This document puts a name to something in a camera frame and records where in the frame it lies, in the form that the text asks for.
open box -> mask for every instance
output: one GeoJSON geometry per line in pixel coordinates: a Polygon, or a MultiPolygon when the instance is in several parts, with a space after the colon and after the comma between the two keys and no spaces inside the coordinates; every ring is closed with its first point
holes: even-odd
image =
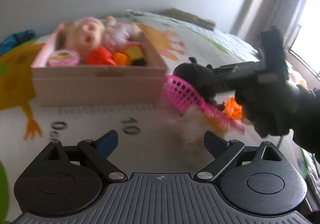
{"type": "Polygon", "coordinates": [[[128,103],[157,103],[162,97],[167,66],[142,35],[147,66],[78,65],[47,67],[59,43],[61,23],[32,64],[33,85],[44,106],[82,106],[128,103]]]}

orange cartoon animal print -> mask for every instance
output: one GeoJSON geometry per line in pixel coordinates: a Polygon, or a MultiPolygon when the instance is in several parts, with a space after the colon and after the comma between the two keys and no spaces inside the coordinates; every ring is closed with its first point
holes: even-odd
{"type": "Polygon", "coordinates": [[[0,57],[0,110],[21,107],[28,119],[24,140],[42,137],[41,129],[33,118],[29,101],[36,94],[32,84],[31,64],[43,44],[23,45],[0,57]]]}
{"type": "Polygon", "coordinates": [[[176,37],[177,33],[173,31],[164,31],[161,32],[151,26],[138,24],[140,29],[145,33],[148,37],[149,41],[153,44],[156,50],[163,55],[173,61],[179,61],[179,58],[172,54],[170,51],[176,51],[178,54],[185,55],[185,51],[175,49],[172,47],[172,44],[177,44],[181,47],[184,47],[183,42],[175,42],[170,40],[171,37],[176,37]]]}

play mat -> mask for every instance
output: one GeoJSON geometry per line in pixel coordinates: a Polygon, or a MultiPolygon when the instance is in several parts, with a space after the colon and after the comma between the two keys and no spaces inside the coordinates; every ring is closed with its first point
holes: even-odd
{"type": "MultiPolygon", "coordinates": [[[[258,60],[257,51],[233,35],[155,14],[134,11],[130,14],[130,19],[138,23],[162,55],[168,74],[178,64],[188,62],[190,56],[202,65],[213,67],[258,60]]],[[[46,40],[47,37],[41,37],[0,57],[1,224],[21,214],[13,195],[14,183],[52,139],[60,140],[63,145],[76,145],[115,129],[119,133],[119,145],[109,159],[128,175],[134,171],[193,174],[212,161],[204,147],[196,154],[179,149],[174,131],[167,127],[168,121],[179,115],[162,105],[41,107],[35,98],[30,65],[46,40]],[[140,129],[137,135],[124,131],[128,127],[124,122],[128,120],[140,129]]],[[[219,102],[229,95],[219,95],[219,102]]],[[[204,133],[209,129],[198,131],[204,133]]],[[[246,126],[245,135],[230,132],[226,139],[239,139],[249,146],[262,141],[251,126],[246,126]]],[[[269,140],[277,144],[279,139],[269,140]]],[[[292,133],[284,139],[280,150],[303,174],[304,158],[292,141],[292,133]]]]}

pink plastic net scoop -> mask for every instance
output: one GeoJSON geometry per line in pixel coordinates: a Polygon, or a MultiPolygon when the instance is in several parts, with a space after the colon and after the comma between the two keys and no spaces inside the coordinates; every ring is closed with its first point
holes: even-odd
{"type": "Polygon", "coordinates": [[[196,105],[204,111],[208,117],[214,117],[221,121],[221,126],[226,124],[244,133],[244,126],[222,113],[214,106],[205,103],[202,96],[188,82],[181,78],[168,75],[164,88],[164,98],[178,111],[185,113],[192,105],[196,105]]]}

curtain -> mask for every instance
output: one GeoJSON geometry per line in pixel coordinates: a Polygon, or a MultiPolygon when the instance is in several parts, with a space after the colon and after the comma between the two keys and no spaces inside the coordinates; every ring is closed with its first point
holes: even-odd
{"type": "Polygon", "coordinates": [[[274,5],[265,13],[260,31],[276,26],[284,37],[284,46],[287,47],[297,28],[306,1],[273,0],[274,5]]]}

